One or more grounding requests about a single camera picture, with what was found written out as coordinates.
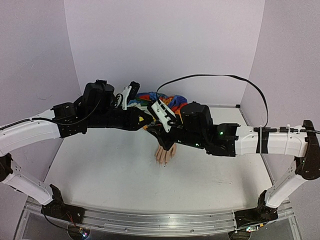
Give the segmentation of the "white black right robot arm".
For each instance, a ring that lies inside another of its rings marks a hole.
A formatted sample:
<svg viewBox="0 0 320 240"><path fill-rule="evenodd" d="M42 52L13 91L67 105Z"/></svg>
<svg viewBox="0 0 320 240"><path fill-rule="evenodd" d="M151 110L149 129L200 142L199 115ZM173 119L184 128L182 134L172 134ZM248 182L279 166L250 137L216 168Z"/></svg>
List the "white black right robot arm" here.
<svg viewBox="0 0 320 240"><path fill-rule="evenodd" d="M310 120L295 127L214 124L209 107L197 102L183 106L180 115L174 114L159 100L151 104L148 111L155 118L155 123L150 124L147 131L165 150L181 144L218 157L249 154L294 157L282 177L260 194L256 207L235 212L238 230L276 220L281 203L302 184L320 176L320 145Z"/></svg>

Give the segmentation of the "mannequin hand with nails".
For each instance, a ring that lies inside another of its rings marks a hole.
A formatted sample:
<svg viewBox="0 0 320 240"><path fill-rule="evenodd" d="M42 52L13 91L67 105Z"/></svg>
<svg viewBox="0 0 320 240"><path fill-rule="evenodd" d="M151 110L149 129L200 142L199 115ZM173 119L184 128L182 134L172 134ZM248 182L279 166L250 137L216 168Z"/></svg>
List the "mannequin hand with nails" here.
<svg viewBox="0 0 320 240"><path fill-rule="evenodd" d="M155 152L155 160L160 166L166 167L168 162L176 155L177 144L174 143L169 150L164 150L162 146L158 146Z"/></svg>

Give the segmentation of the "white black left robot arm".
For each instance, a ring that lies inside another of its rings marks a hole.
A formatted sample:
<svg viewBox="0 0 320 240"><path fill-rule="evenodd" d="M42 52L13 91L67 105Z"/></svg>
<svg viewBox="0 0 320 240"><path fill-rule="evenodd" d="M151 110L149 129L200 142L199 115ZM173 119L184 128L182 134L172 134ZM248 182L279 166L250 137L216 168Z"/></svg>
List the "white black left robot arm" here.
<svg viewBox="0 0 320 240"><path fill-rule="evenodd" d="M137 131L153 121L153 117L143 110L126 106L127 100L132 100L139 88L138 83L131 82L117 99L115 88L98 79L88 83L83 95L75 102L58 104L36 116L2 126L0 182L40 203L44 216L82 223L84 208L66 204L58 187L24 173L10 152L44 140L86 134L93 128Z"/></svg>

